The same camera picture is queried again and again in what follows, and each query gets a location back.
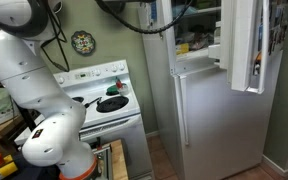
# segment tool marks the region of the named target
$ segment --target electrical cord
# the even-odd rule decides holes
[[[49,41],[46,41],[42,46],[41,46],[41,49],[43,50],[44,54],[46,55],[47,59],[56,67],[58,68],[59,70],[61,71],[64,71],[64,72],[69,72],[70,71],[70,66],[68,64],[68,61],[67,61],[67,58],[66,58],[66,55],[64,53],[64,50],[63,50],[63,47],[62,47],[62,44],[61,42],[67,42],[67,39],[66,39],[66,36],[61,28],[61,22],[59,20],[59,18],[56,18],[53,14],[53,11],[51,10],[50,6],[48,5],[48,1],[45,0],[43,1],[44,2],[44,6],[46,7],[46,11],[50,17],[50,22],[51,22],[51,25],[52,25],[52,28],[53,28],[53,31],[54,31],[54,34],[55,34],[55,38],[49,40]],[[63,36],[63,39],[60,39],[59,38],[59,34],[61,34]],[[54,39],[56,39],[57,41],[57,44],[58,46],[60,47],[60,50],[61,50],[61,53],[62,53],[62,56],[64,58],[64,62],[65,62],[65,65],[66,65],[66,68],[64,68],[61,64],[58,64],[56,62],[54,62],[48,55],[48,53],[46,52],[46,50],[44,49],[44,47],[46,45],[48,45],[51,41],[53,41]]]
[[[146,30],[146,29],[137,28],[137,27],[129,24],[128,22],[124,21],[103,0],[95,0],[95,1],[97,2],[97,4],[100,6],[101,9],[103,9],[104,11],[111,14],[116,20],[118,20],[125,27],[131,29],[132,31],[141,33],[141,34],[157,34],[157,33],[161,33],[163,31],[169,29],[170,27],[172,27],[173,25],[175,25],[176,23],[178,23],[180,21],[180,19],[184,16],[184,13],[186,12],[186,10],[190,7],[190,5],[193,2],[193,0],[190,0],[190,2],[187,3],[187,0],[186,0],[184,8],[181,10],[181,12],[178,14],[178,16],[176,18],[174,18],[173,21],[170,22],[169,24],[167,24],[161,28],[158,28],[158,29]]]

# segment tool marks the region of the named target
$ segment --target stove control knob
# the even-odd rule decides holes
[[[64,79],[62,76],[60,76],[59,78],[57,78],[57,82],[58,82],[59,84],[64,84],[65,79]]]
[[[124,71],[124,69],[125,69],[124,64],[120,64],[120,65],[119,65],[119,68],[120,68],[121,71]]]
[[[100,75],[101,75],[101,70],[96,69],[96,70],[94,71],[94,74],[95,74],[96,76],[100,76]]]
[[[112,72],[116,72],[117,71],[117,66],[113,65],[112,66]]]

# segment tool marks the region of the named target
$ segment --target refrigerator handle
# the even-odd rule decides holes
[[[258,89],[248,88],[247,91],[262,94],[265,90],[265,77],[268,63],[268,48],[269,48],[269,29],[270,29],[270,9],[269,0],[263,0],[263,40],[262,40],[262,59],[260,67],[260,80]]]
[[[183,125],[184,125],[184,139],[185,145],[189,146],[190,141],[188,138],[188,130],[187,130],[187,95],[186,95],[186,76],[180,76],[181,83],[181,91],[182,91],[182,112],[183,112]]]

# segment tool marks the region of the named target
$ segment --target refrigerator door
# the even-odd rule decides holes
[[[262,95],[232,91],[218,67],[178,76],[186,180],[223,179],[261,162],[280,57],[269,64]]]
[[[258,94],[264,91],[268,62],[269,13],[269,0],[222,1],[220,67],[228,70],[228,82],[233,90]],[[260,73],[258,78],[254,78],[255,59],[260,52],[256,48],[258,43],[262,45],[262,58]],[[252,79],[257,82],[255,87],[251,87]]]

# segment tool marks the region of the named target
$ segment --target oven handle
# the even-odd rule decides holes
[[[114,123],[117,123],[117,122],[121,122],[121,121],[125,121],[127,120],[127,122],[121,124],[121,125],[117,125],[115,127],[112,127],[112,128],[108,128],[108,129],[105,129],[105,130],[100,130],[99,132],[97,133],[92,133],[90,135],[81,135],[81,141],[87,141],[87,140],[90,140],[90,139],[94,139],[96,137],[99,137],[99,136],[102,136],[102,135],[105,135],[105,134],[109,134],[109,133],[112,133],[112,132],[115,132],[115,131],[118,131],[118,130],[121,130],[121,129],[124,129],[124,128],[128,128],[138,122],[141,122],[142,121],[142,118],[141,118],[141,115],[138,114],[138,115],[134,115],[134,116],[131,116],[131,117],[127,117],[127,118],[123,118],[123,119],[120,119],[120,120],[116,120],[116,121],[112,121],[112,122],[108,122],[108,123],[105,123],[105,124],[101,124],[101,125],[98,125],[98,126],[93,126],[92,128],[89,128],[89,129],[83,129],[80,131],[80,133],[83,133],[83,132],[87,132],[87,131],[90,131],[90,130],[93,130],[93,129],[97,129],[97,128],[101,128],[101,127],[105,127],[105,126],[108,126],[108,125],[112,125]]]

